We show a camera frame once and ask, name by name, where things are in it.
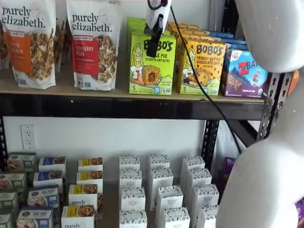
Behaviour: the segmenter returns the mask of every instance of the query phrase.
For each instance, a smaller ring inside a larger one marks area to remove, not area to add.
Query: small white box
[[[122,189],[120,210],[144,210],[145,204],[144,188]]]
[[[164,209],[181,208],[183,194],[180,186],[158,188],[155,212],[156,227],[161,227]]]
[[[189,170],[185,204],[188,211],[191,211],[191,202],[193,199],[193,187],[199,184],[211,184],[212,176],[208,169],[195,168]]]
[[[200,210],[197,227],[215,228],[219,206],[204,207]]]
[[[76,184],[96,184],[98,193],[103,193],[103,172],[102,171],[87,171],[78,172]]]
[[[205,162],[200,156],[188,157],[182,160],[182,167],[181,167],[181,175],[180,175],[180,188],[182,193],[186,194],[186,186],[187,186],[187,179],[189,170],[195,168],[205,168]]]
[[[85,158],[78,160],[78,172],[103,171],[103,158]]]
[[[157,190],[173,184],[173,174],[170,168],[152,169],[150,174],[149,209],[156,209]]]
[[[202,207],[216,206],[219,200],[219,191],[215,184],[196,185],[193,188],[193,200],[191,207],[191,226],[196,227],[199,212]]]
[[[144,210],[119,212],[119,228],[147,228],[148,219]]]
[[[62,171],[63,178],[66,177],[66,157],[40,158],[39,172]]]
[[[189,228],[190,217],[186,208],[165,209],[160,228]]]
[[[140,164],[139,156],[119,157],[119,170],[128,170],[128,169],[139,170],[140,166],[141,164]]]

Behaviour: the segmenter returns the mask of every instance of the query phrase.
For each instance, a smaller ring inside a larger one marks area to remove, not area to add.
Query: cereal box
[[[188,39],[187,49],[199,83],[208,95],[218,95],[226,45],[221,42]],[[202,95],[185,50],[178,73],[180,94]]]
[[[151,36],[132,33],[130,38],[130,94],[171,95],[176,39],[161,36],[157,56],[146,55]]]
[[[98,193],[103,192],[103,172],[87,171],[77,173],[77,184],[96,184]]]
[[[90,158],[78,160],[78,172],[83,171],[102,171],[103,158]]]
[[[228,49],[225,55],[222,90],[225,96],[261,98],[268,72],[250,51]]]
[[[92,205],[63,207],[61,227],[93,228],[94,224],[95,216]]]

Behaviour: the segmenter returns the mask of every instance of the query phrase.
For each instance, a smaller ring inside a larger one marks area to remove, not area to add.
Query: granola bag
[[[0,17],[20,87],[55,86],[55,0],[0,0]]]
[[[75,87],[114,89],[122,23],[120,3],[67,0],[67,17],[73,35]]]

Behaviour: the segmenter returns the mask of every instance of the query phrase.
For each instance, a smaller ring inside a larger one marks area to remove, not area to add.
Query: white box
[[[200,156],[188,157],[182,160],[182,167],[181,167],[181,175],[180,175],[180,188],[182,193],[186,194],[186,186],[187,186],[187,179],[189,170],[195,168],[205,168],[205,162]]]
[[[173,174],[170,168],[152,169],[150,174],[149,209],[156,209],[157,190],[173,184]]]
[[[102,171],[87,171],[78,172],[76,184],[96,184],[98,193],[103,193],[103,172]]]
[[[78,172],[103,171],[103,158],[85,158],[78,160]]]
[[[40,158],[39,172],[62,171],[63,178],[66,177],[66,157]]]
[[[119,228],[147,228],[148,219],[144,210],[119,212]]]
[[[63,207],[61,227],[93,228],[94,224],[95,216],[92,205]]]
[[[164,209],[181,208],[183,194],[180,186],[158,188],[155,212],[156,227],[161,227]]]
[[[189,170],[185,204],[188,211],[191,211],[191,202],[193,199],[193,187],[199,184],[211,184],[212,176],[208,169],[195,168]]]
[[[200,210],[197,227],[215,228],[219,206],[204,207]]]
[[[186,208],[165,209],[160,228],[189,228],[190,217]]]
[[[215,184],[203,184],[194,186],[190,213],[192,228],[196,227],[201,208],[207,206],[215,206],[218,204],[218,200],[219,191]]]
[[[119,157],[119,170],[128,170],[128,169],[139,170],[140,166],[141,164],[140,164],[139,156]]]
[[[145,204],[144,188],[122,189],[120,210],[144,210]]]

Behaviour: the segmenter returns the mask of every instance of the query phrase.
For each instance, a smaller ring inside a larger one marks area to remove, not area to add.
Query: snack box
[[[62,171],[63,178],[66,176],[66,157],[41,158],[39,162],[39,172]]]
[[[53,228],[53,210],[47,207],[24,207],[17,221],[17,228]]]
[[[119,170],[134,169],[141,167],[139,156],[119,156]]]
[[[161,36],[156,58],[146,54],[150,39],[147,34],[131,34],[129,93],[171,95],[176,39]]]
[[[193,188],[193,201],[191,207],[191,225],[196,228],[199,212],[202,207],[216,206],[219,200],[219,191],[215,184],[196,185]]]
[[[103,158],[89,158],[78,160],[78,172],[83,171],[102,171]]]
[[[145,204],[144,188],[122,189],[120,210],[145,210]]]
[[[208,95],[218,95],[222,74],[225,43],[205,41],[201,39],[187,39],[187,49],[199,83]],[[180,55],[178,72],[178,90],[180,94],[202,95],[191,68],[185,50]]]
[[[200,156],[193,156],[184,158],[182,160],[181,166],[181,175],[180,175],[180,188],[183,194],[186,194],[186,186],[187,186],[187,179],[188,179],[188,171],[194,168],[205,168],[205,162]]]
[[[183,194],[180,186],[158,188],[155,212],[156,227],[161,226],[164,209],[181,208]]]
[[[98,186],[97,192],[103,192],[103,172],[102,171],[88,171],[77,173],[77,185],[80,184],[96,184]]]
[[[144,210],[119,212],[119,228],[147,228],[148,219]]]
[[[203,207],[200,210],[197,226],[199,228],[214,228],[219,206]]]
[[[186,187],[185,204],[188,211],[191,211],[193,201],[193,187],[199,184],[211,184],[212,176],[208,169],[195,168],[189,171]]]
[[[250,51],[227,49],[222,78],[224,96],[261,98],[267,76]]]
[[[170,168],[152,169],[149,176],[149,210],[156,209],[157,190],[173,185],[173,174]]]
[[[11,153],[8,160],[10,172],[35,172],[37,171],[36,153],[20,152]]]
[[[186,208],[165,209],[160,228],[189,228],[190,217]]]
[[[92,205],[63,207],[61,227],[93,228],[95,224],[94,213]]]

